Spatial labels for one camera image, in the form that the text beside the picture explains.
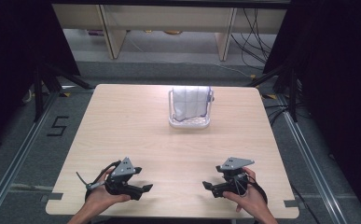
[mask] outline hand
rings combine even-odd
[[[247,167],[244,167],[243,170],[252,177],[249,178],[250,182],[253,183],[256,181],[256,173]],[[238,204],[236,212],[240,212],[244,209],[262,224],[277,223],[261,194],[252,185],[249,184],[247,186],[247,193],[244,197],[229,191],[223,192],[223,196]]]
[[[106,171],[98,182],[104,181],[106,176],[112,171],[113,169]],[[111,195],[104,186],[99,186],[90,193],[87,201],[85,201],[81,209],[72,217],[72,219],[70,219],[68,224],[88,223],[93,217],[98,216],[111,205],[115,203],[124,203],[130,199],[131,196],[126,194]]]

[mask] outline black cable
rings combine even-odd
[[[108,169],[110,169],[112,166],[118,166],[120,164],[120,161],[115,161],[113,163],[111,163],[110,165],[108,165],[106,168],[104,168],[101,173],[96,177],[96,179],[92,182],[93,184],[96,184],[98,182],[98,180],[102,177],[102,175],[104,175],[104,173],[106,171],[108,171]]]
[[[273,123],[276,121],[276,119],[281,115],[283,114],[283,112],[285,112],[286,110],[288,110],[289,106],[287,106],[286,108],[283,108],[281,110],[279,110],[279,113],[277,113],[273,119],[270,121],[270,124],[271,124],[271,127],[273,126]]]
[[[268,197],[267,197],[267,193],[265,193],[265,190],[256,182],[256,180],[252,176],[248,175],[247,177],[254,180],[254,183],[249,181],[248,184],[253,186],[261,194],[265,203],[268,204]]]
[[[248,67],[251,67],[251,68],[254,68],[254,69],[257,69],[257,70],[260,70],[260,71],[263,70],[262,68],[254,67],[254,66],[248,64],[248,63],[244,60],[243,53],[244,53],[244,51],[242,50],[242,52],[241,52],[241,57],[242,57],[242,61],[243,61],[244,64],[246,64]]]
[[[299,198],[301,199],[301,201],[305,204],[305,207],[308,209],[308,211],[311,213],[312,217],[314,218],[314,221],[316,221],[317,224],[320,224],[319,219],[317,219],[317,216],[314,214],[314,212],[312,211],[312,209],[309,207],[309,205],[305,202],[305,200],[303,199],[303,197],[301,196],[301,194],[299,193],[299,191],[294,187],[294,185],[290,182],[290,186],[291,188],[297,193],[297,195],[299,196]]]
[[[268,51],[264,50],[264,48],[262,47],[261,43],[262,43],[263,45],[265,45],[267,48],[269,48],[269,49],[271,49],[271,48],[270,48],[267,44],[265,44],[265,42],[264,42],[264,41],[261,39],[261,37],[259,36],[258,21],[257,21],[257,15],[258,15],[257,8],[255,8],[255,20],[254,20],[254,22],[253,22],[253,25],[252,25],[252,23],[250,22],[249,17],[247,16],[247,13],[246,13],[246,10],[245,10],[245,9],[243,9],[243,14],[244,14],[244,16],[246,17],[247,22],[249,23],[249,26],[250,26],[250,29],[251,29],[251,32],[250,32],[249,36],[247,37],[247,39],[245,39],[245,41],[246,41],[250,46],[252,46],[253,48],[255,48],[255,49],[260,49],[261,52],[262,52],[262,54],[264,55],[264,58],[267,60],[267,59],[268,59],[268,55],[267,55],[267,52],[268,52]],[[250,37],[251,34],[254,35],[257,43],[259,44],[259,48],[256,47],[256,46],[254,46],[254,45],[252,45],[252,44],[250,44],[250,43],[248,42],[248,39],[249,39],[249,37]]]
[[[270,118],[272,115],[274,115],[274,114],[276,114],[276,113],[278,113],[278,112],[282,112],[282,110],[283,110],[283,109],[278,109],[278,110],[273,111],[272,113],[270,113],[270,114],[268,115],[268,118]]]
[[[238,47],[239,47],[242,51],[250,54],[250,56],[252,56],[253,58],[259,60],[259,61],[262,62],[262,63],[265,63],[265,62],[266,62],[264,59],[258,57],[255,53],[253,53],[253,52],[250,51],[249,49],[245,48],[245,47],[244,47],[245,44],[241,45],[241,44],[238,42],[238,40],[235,38],[235,36],[231,35],[231,37],[232,37],[232,39],[235,41],[235,43],[238,45]]]

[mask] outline gray carpet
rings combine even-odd
[[[242,86],[251,81],[250,75],[261,76],[261,71],[247,66],[219,67],[211,64],[191,63],[77,63],[82,79],[90,84],[100,83],[130,83],[130,84],[160,84],[160,85],[211,85],[211,86]],[[272,94],[274,78],[258,89],[261,94]],[[63,85],[75,85],[60,78]],[[68,97],[59,97],[46,119],[37,139],[33,144],[26,161],[18,173],[14,184],[22,187],[11,189],[0,208],[0,223],[64,223],[69,216],[50,216],[45,212],[45,196],[49,188],[55,184],[61,171],[67,152],[73,142],[76,130],[87,108],[92,92],[78,87],[69,89]],[[275,99],[264,99],[265,106],[278,105]],[[0,146],[0,179],[15,155],[34,118],[35,104],[32,101],[19,108],[6,131],[1,134],[3,142]],[[267,108],[267,116],[277,107]],[[310,144],[314,156],[324,171],[329,186],[338,197],[349,223],[361,223],[361,206],[343,177],[339,167],[327,155],[328,148],[309,118],[305,107],[298,107],[299,126]],[[65,125],[63,136],[48,136],[60,130],[52,129],[51,125],[57,116],[67,116],[61,119],[60,125]],[[314,185],[305,161],[290,132],[283,115],[279,116],[272,126],[275,139],[280,149],[285,169],[290,182],[304,197],[307,205],[317,215],[320,223],[332,223],[326,206]],[[43,186],[45,189],[30,189],[30,186]],[[299,206],[300,215],[294,220],[279,220],[280,223],[316,223],[311,213],[303,204]],[[184,220],[184,223],[200,223],[199,220]],[[238,220],[239,224],[253,223],[253,220]]]

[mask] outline cable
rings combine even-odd
[[[303,197],[301,196],[301,194],[299,193],[299,191],[294,187],[294,185],[290,182],[290,186],[291,188],[297,193],[297,195],[299,196],[299,198],[301,199],[301,201],[303,202],[303,204],[305,204],[305,207],[308,209],[308,211],[311,213],[312,217],[314,218],[314,221],[316,221],[317,224],[320,224],[319,219],[317,219],[317,216],[314,214],[314,212],[312,211],[312,209],[309,207],[309,205],[305,202],[305,200],[303,199]]]
[[[268,115],[268,118],[269,118],[270,116],[272,116],[272,115],[274,115],[274,114],[282,111],[282,110],[283,110],[283,109],[278,109],[278,110],[273,111],[272,113],[270,113],[270,114]]]
[[[238,47],[239,47],[242,51],[250,54],[250,56],[252,56],[253,58],[259,60],[259,61],[262,62],[262,63],[265,63],[265,62],[266,62],[264,59],[258,57],[255,53],[253,53],[253,52],[250,51],[249,49],[245,48],[244,45],[246,44],[246,42],[245,42],[243,45],[241,45],[241,44],[238,42],[238,40],[236,40],[236,38],[235,38],[233,35],[231,35],[231,37],[232,37],[232,39],[235,41],[235,43],[238,45]]]
[[[120,164],[120,161],[115,161],[112,162],[110,165],[108,165],[106,168],[104,168],[101,173],[96,177],[96,179],[92,182],[92,184],[96,184],[98,182],[98,180],[102,177],[102,175],[104,175],[104,173],[106,171],[108,171],[108,169],[110,169],[113,166],[118,166]]]
[[[260,49],[261,52],[262,52],[262,55],[264,55],[265,60],[267,60],[267,59],[268,59],[267,53],[270,53],[270,52],[264,50],[264,48],[263,48],[262,45],[265,45],[268,49],[271,49],[271,47],[269,47],[269,46],[261,39],[261,37],[259,36],[258,21],[257,21],[258,9],[255,8],[255,20],[254,20],[254,22],[253,22],[253,25],[252,25],[252,23],[250,22],[250,20],[249,20],[249,18],[248,18],[248,16],[247,16],[246,10],[245,10],[244,8],[243,8],[243,14],[244,14],[244,16],[246,17],[247,22],[249,23],[249,26],[250,26],[250,29],[251,29],[251,32],[250,32],[249,36],[247,37],[247,39],[245,39],[245,41],[246,41],[250,46],[252,46],[253,48],[255,48],[255,49]],[[259,44],[259,47],[256,47],[256,46],[254,46],[254,45],[252,45],[252,44],[250,44],[250,43],[248,42],[251,34],[254,35],[257,43]]]
[[[242,57],[242,61],[243,61],[244,64],[246,64],[248,67],[251,67],[251,68],[255,68],[255,69],[258,69],[258,70],[261,70],[261,71],[263,70],[262,68],[257,68],[257,67],[254,67],[254,66],[248,64],[248,63],[244,60],[243,53],[244,53],[244,50],[242,50],[242,52],[241,52],[241,57]]]
[[[273,126],[273,123],[276,121],[276,119],[277,119],[283,112],[285,112],[286,110],[288,110],[288,108],[289,108],[289,106],[287,106],[286,108],[283,108],[283,109],[279,110],[279,113],[277,113],[277,114],[273,117],[273,119],[270,121],[271,126]]]

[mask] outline aluminum rail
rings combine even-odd
[[[282,94],[278,95],[278,100],[281,105],[286,105],[287,102]],[[284,112],[285,120],[293,134],[297,145],[299,146],[299,151],[304,158],[306,165],[312,175],[313,181],[322,196],[323,202],[326,205],[327,211],[331,216],[333,223],[348,223],[345,216],[343,215],[342,210],[340,209],[340,204],[338,203],[334,193],[332,192],[330,186],[328,185],[322,171],[320,170],[319,165],[317,164],[316,159],[306,142],[302,131],[299,128],[299,125],[293,121],[290,113]]]

